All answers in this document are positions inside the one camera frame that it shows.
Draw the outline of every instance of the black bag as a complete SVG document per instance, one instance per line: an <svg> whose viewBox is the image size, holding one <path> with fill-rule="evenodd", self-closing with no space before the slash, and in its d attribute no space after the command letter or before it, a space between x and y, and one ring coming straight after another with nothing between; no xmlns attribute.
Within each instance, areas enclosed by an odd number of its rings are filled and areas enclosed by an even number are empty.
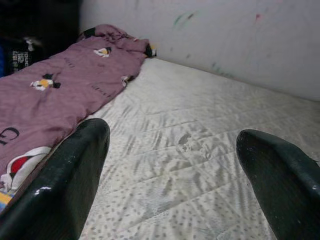
<svg viewBox="0 0 320 240"><path fill-rule="evenodd" d="M43 47L34 39L0 37L0 77L16 73L44 57Z"/></svg>
<svg viewBox="0 0 320 240"><path fill-rule="evenodd" d="M0 10L7 11L16 7L22 0L0 0Z"/></svg>

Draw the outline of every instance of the white wall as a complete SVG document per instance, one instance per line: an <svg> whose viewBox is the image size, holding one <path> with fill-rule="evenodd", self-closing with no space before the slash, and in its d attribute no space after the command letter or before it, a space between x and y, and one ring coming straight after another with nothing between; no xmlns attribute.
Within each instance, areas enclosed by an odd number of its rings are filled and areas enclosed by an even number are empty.
<svg viewBox="0 0 320 240"><path fill-rule="evenodd" d="M161 59L320 101L320 0L83 0L81 29L102 23Z"/></svg>

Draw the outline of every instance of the quilted mattress surface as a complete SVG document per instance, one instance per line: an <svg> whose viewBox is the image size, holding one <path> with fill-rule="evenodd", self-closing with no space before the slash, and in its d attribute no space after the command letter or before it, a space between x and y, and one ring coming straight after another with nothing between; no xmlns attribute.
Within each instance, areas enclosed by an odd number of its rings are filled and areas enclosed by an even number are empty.
<svg viewBox="0 0 320 240"><path fill-rule="evenodd" d="M159 59L93 117L110 125L110 149L81 240L276 239L238 133L264 131L320 160L318 102Z"/></svg>

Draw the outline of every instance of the white mattress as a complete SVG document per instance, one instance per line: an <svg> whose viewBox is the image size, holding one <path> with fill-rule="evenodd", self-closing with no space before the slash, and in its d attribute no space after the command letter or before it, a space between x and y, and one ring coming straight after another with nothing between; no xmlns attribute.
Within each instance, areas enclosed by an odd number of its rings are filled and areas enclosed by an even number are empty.
<svg viewBox="0 0 320 240"><path fill-rule="evenodd" d="M93 117L110 125L110 149L81 240L275 239L238 133L271 133L320 160L319 103L159 59Z"/></svg>

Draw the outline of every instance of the pink blanket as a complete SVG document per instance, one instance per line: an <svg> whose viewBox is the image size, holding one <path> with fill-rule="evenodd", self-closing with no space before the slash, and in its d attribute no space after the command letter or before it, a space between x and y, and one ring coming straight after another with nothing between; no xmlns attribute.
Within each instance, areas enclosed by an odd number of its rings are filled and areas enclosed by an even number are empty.
<svg viewBox="0 0 320 240"><path fill-rule="evenodd" d="M0 191L14 193L52 147L139 74L148 40L111 25L92 30L66 51L0 78Z"/></svg>

